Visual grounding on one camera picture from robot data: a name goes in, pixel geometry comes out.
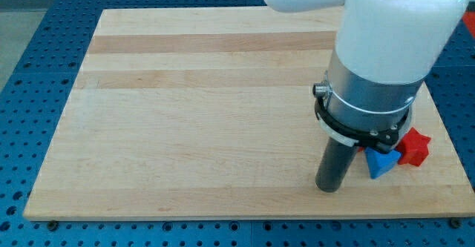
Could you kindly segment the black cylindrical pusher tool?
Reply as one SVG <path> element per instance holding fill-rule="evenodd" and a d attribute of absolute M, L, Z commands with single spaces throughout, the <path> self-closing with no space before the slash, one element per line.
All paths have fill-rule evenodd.
<path fill-rule="evenodd" d="M 357 150 L 358 146 L 349 147 L 329 138 L 315 175 L 317 187 L 327 193 L 337 191 L 341 187 Z"/>

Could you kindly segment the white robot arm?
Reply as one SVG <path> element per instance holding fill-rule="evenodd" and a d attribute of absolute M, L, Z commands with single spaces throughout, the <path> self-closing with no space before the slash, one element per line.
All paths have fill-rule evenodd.
<path fill-rule="evenodd" d="M 315 176 L 337 191 L 360 147 L 390 153 L 410 129 L 412 104 L 470 0 L 264 0 L 297 13 L 342 6 L 330 66 L 314 84 L 329 140 Z"/>

